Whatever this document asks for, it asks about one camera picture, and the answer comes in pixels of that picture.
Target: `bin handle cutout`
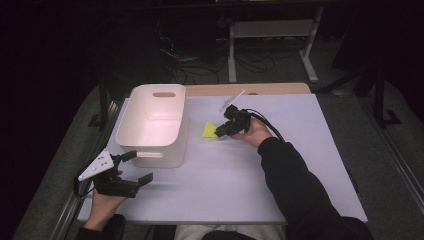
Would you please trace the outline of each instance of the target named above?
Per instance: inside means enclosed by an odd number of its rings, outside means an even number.
[[[155,152],[137,152],[137,157],[162,158],[162,153]]]
[[[154,97],[175,97],[175,93],[173,92],[154,92]]]

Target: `metal stand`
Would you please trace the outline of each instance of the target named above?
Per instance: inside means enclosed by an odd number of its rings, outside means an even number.
[[[375,85],[374,118],[382,128],[386,128],[387,124],[400,124],[401,122],[399,118],[392,110],[386,111],[389,115],[389,119],[384,119],[384,78],[382,76],[381,67],[373,67],[371,64],[364,65],[357,70],[348,73],[330,85],[314,91],[314,93],[329,93],[357,76],[362,75],[362,78],[364,78],[364,75],[369,73],[369,71],[373,71],[375,74],[372,74],[371,77],[368,77],[366,80],[362,79],[360,83],[363,86],[358,87],[358,83],[355,87],[355,94],[358,96],[358,92],[360,92],[360,96],[366,96],[369,93],[370,88]]]
[[[309,60],[309,53],[318,30],[319,22],[324,11],[323,7],[317,9],[314,19],[306,20],[283,20],[283,21],[247,21],[235,22],[230,26],[230,53],[228,57],[229,82],[237,82],[237,74],[234,60],[234,39],[248,37],[283,37],[283,36],[307,36],[304,50],[299,51],[305,70],[311,82],[317,82],[318,77]]]

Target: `white plastic bin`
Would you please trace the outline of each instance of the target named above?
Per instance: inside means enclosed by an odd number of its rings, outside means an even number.
[[[116,134],[124,151],[137,151],[137,167],[174,168],[181,165],[187,143],[189,116],[184,111],[185,87],[148,84],[132,90]]]

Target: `metal frame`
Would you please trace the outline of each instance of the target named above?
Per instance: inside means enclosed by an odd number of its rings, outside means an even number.
[[[281,37],[281,36],[308,36],[306,46],[299,51],[300,57],[311,82],[317,82],[318,77],[309,60],[309,54],[321,20],[323,7],[316,11],[314,19],[282,20],[282,21],[246,21],[235,22],[230,26],[230,52],[228,57],[228,81],[237,82],[234,60],[234,40],[248,37]]]

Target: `dark background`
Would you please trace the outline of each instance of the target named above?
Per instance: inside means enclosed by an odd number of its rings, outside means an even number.
[[[13,236],[74,114],[101,79],[119,99],[152,76],[163,82],[171,78],[158,51],[155,18],[82,9],[78,2],[54,0],[0,3],[2,239]],[[424,122],[422,16],[423,4],[414,1],[327,8],[319,34],[340,38],[347,33],[335,67],[352,71],[377,61],[386,80],[402,91]],[[186,38],[179,40],[213,42],[212,37],[226,32],[214,26],[216,17],[210,13],[198,22],[212,31],[192,36],[193,31],[186,30]],[[163,18],[162,27],[169,34],[178,34],[176,29],[184,33],[187,21],[171,14]],[[130,33],[135,29],[146,34],[134,37]],[[124,70],[131,63],[145,67]]]

